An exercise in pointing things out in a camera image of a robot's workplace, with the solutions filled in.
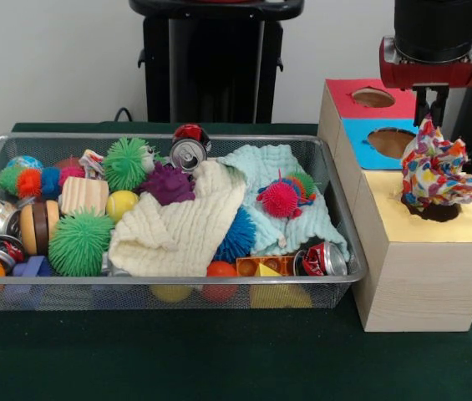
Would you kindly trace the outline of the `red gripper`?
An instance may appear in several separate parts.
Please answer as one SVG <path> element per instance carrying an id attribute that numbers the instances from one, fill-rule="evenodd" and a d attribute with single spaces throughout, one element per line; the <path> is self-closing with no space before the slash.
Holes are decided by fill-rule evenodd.
<path id="1" fill-rule="evenodd" d="M 379 47 L 379 68 L 383 85 L 393 89 L 415 87 L 415 124 L 431 114 L 435 127 L 441 127 L 450 88 L 472 87 L 472 48 L 462 58 L 448 63 L 420 63 L 406 58 L 396 48 L 393 36 L 383 37 Z M 429 105 L 427 92 L 436 93 Z"/>

